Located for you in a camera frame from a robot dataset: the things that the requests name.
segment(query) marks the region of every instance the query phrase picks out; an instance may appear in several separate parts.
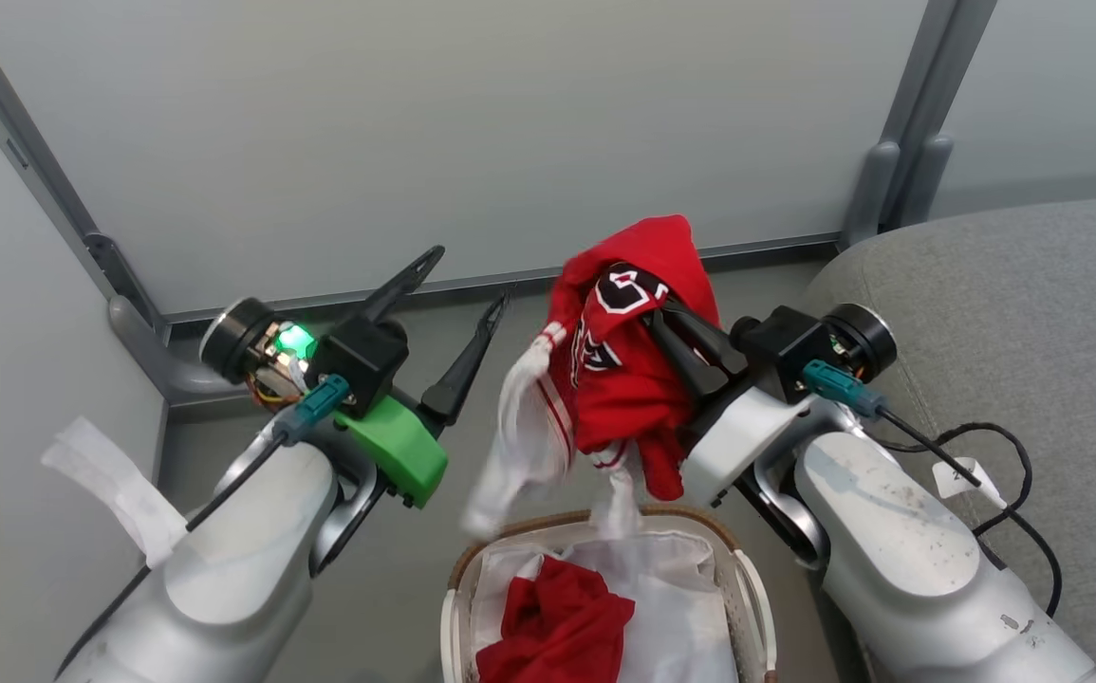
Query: white cable label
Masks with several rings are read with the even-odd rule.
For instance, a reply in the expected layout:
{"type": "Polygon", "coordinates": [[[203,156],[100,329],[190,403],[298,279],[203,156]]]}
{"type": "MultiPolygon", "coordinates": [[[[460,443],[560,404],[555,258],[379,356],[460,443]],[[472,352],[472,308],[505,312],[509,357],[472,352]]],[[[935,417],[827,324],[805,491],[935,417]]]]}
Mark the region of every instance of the white cable label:
{"type": "Polygon", "coordinates": [[[969,483],[969,481],[963,476],[959,475],[957,470],[951,469],[950,464],[946,462],[938,462],[935,463],[934,466],[931,466],[931,473],[935,476],[935,488],[937,488],[939,497],[951,498],[957,493],[964,493],[966,491],[973,491],[975,489],[981,492],[982,496],[991,502],[991,504],[997,506],[998,510],[1006,509],[1007,501],[1003,500],[997,486],[994,486],[994,482],[991,481],[991,477],[986,475],[986,471],[982,469],[975,459],[957,458],[957,462],[961,464],[961,467],[968,469],[970,475],[977,476],[982,485],[980,488],[975,489],[975,486],[969,483]]]}
{"type": "Polygon", "coordinates": [[[41,464],[71,477],[109,505],[156,569],[186,535],[184,517],[117,444],[82,416],[58,433],[41,464]]]}

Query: white wall panel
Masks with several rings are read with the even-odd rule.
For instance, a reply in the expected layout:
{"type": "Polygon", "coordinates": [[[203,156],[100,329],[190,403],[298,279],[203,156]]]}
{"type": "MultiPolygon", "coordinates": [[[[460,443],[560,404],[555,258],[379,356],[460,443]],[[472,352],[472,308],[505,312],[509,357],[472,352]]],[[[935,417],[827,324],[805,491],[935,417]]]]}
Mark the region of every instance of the white wall panel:
{"type": "Polygon", "coordinates": [[[0,150],[0,683],[53,678],[140,562],[109,509],[41,454],[82,414],[150,475],[162,407],[0,150]]]}
{"type": "Polygon", "coordinates": [[[924,3],[0,0],[0,65],[165,312],[553,266],[644,215],[838,229],[924,3]]]}
{"type": "Polygon", "coordinates": [[[933,217],[1096,197],[1096,1],[1000,0],[944,130],[933,217]]]}

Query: red cloth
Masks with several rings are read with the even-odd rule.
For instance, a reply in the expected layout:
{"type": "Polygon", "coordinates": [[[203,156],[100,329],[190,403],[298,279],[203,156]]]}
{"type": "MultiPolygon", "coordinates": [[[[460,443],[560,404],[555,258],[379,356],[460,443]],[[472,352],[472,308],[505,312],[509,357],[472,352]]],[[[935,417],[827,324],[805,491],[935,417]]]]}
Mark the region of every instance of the red cloth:
{"type": "Polygon", "coordinates": [[[534,581],[514,579],[501,639],[476,652],[481,683],[616,683],[633,602],[596,571],[545,557],[534,581]]]}
{"type": "Polygon", "coordinates": [[[675,431],[692,406],[638,319],[672,293],[720,326],[686,217],[648,217],[570,259],[548,317],[569,332],[552,351],[548,376],[572,419],[576,449],[594,454],[635,440],[648,492],[662,501],[683,496],[686,453],[675,431]]]}

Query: gray couch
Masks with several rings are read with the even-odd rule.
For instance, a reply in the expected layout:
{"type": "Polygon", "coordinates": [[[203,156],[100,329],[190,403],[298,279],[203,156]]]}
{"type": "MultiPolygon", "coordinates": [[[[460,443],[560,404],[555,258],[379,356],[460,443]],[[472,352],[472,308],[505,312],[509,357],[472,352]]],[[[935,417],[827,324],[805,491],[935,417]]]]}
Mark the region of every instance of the gray couch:
{"type": "MultiPolygon", "coordinates": [[[[990,420],[1028,446],[1025,516],[1063,564],[1057,619],[1096,660],[1096,201],[895,230],[832,261],[807,297],[812,312],[855,301],[889,322],[899,360],[874,386],[913,424],[990,420]]],[[[1019,491],[1003,439],[972,433],[951,451],[984,463],[1004,497],[1019,491]]],[[[901,457],[931,485],[931,455],[901,457]]],[[[954,510],[970,526],[991,515],[968,498],[954,510]]],[[[1050,571],[1032,542],[1014,524],[986,539],[1043,605],[1050,571]]]]}

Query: green bracket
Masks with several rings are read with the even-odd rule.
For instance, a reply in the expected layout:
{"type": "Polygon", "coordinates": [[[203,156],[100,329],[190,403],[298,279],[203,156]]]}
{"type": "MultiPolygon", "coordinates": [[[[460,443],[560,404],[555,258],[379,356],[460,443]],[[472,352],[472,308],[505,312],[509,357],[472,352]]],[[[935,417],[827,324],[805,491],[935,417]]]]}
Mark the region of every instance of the green bracket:
{"type": "Polygon", "coordinates": [[[425,509],[447,471],[447,453],[425,431],[416,413],[396,398],[384,397],[365,419],[352,419],[340,411],[332,413],[332,419],[353,432],[400,493],[408,493],[418,509],[425,509]]]}

